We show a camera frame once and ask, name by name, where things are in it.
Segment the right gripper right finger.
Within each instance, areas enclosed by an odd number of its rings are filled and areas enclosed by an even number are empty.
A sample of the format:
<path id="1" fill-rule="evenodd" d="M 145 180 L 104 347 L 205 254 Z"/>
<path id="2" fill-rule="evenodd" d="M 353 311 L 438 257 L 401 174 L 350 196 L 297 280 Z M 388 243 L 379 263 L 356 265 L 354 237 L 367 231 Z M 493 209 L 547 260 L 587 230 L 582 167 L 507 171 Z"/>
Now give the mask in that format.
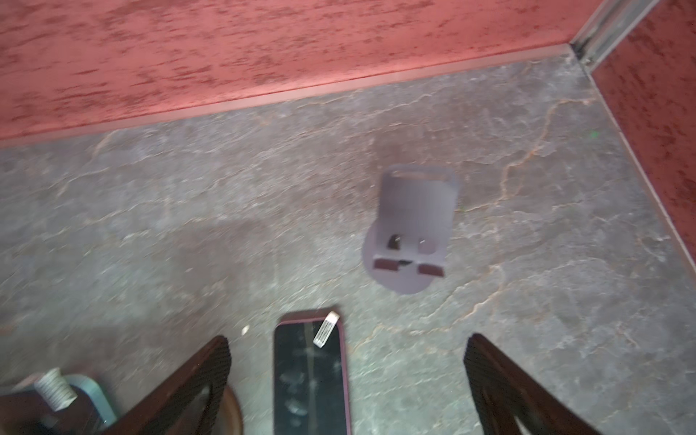
<path id="1" fill-rule="evenodd" d="M 484 335 L 471 335 L 463 362 L 485 434 L 597 433 Z"/>

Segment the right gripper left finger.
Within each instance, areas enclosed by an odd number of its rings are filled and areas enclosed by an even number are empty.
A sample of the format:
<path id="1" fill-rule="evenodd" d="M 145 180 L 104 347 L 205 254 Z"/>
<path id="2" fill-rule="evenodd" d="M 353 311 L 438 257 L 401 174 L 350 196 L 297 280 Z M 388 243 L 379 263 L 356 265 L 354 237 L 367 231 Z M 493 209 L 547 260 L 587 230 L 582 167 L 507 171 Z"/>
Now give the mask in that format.
<path id="1" fill-rule="evenodd" d="M 123 417 L 105 429 L 105 434 L 167 434 L 181 425 L 188 408 L 203 399 L 199 416 L 190 420 L 194 434 L 210 434 L 217 422 L 228 385 L 231 356 L 228 339 L 213 337 L 175 373 Z"/>

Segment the maroon edged reflective phone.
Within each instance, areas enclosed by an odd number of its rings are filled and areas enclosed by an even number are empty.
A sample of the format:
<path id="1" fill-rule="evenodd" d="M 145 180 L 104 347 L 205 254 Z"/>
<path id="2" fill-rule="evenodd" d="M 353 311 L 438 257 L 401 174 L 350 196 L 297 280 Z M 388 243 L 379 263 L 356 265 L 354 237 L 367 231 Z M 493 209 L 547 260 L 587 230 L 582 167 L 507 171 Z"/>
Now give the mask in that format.
<path id="1" fill-rule="evenodd" d="M 347 353 L 335 308 L 288 313 L 273 335 L 273 433 L 350 435 Z"/>

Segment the purple round base phone stand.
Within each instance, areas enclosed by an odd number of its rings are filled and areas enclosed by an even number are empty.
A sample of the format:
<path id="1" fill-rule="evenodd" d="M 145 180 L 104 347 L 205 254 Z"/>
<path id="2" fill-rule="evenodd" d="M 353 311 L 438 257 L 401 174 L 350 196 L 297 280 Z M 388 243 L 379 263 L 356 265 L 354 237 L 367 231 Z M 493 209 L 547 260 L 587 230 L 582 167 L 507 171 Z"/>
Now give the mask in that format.
<path id="1" fill-rule="evenodd" d="M 377 216 L 362 245 L 362 265 L 381 286 L 401 294 L 445 277 L 459 183 L 441 167 L 395 164 L 384 170 Z"/>

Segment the wooden round base phone stand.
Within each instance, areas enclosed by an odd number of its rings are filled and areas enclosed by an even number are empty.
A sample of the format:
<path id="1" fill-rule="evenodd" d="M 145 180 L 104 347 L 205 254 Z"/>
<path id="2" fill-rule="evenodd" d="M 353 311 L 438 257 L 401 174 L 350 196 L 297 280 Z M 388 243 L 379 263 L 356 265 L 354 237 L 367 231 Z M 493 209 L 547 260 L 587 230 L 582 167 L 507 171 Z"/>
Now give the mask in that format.
<path id="1" fill-rule="evenodd" d="M 241 408 L 232 388 L 223 391 L 219 414 L 212 430 L 213 435 L 243 435 L 244 423 Z"/>

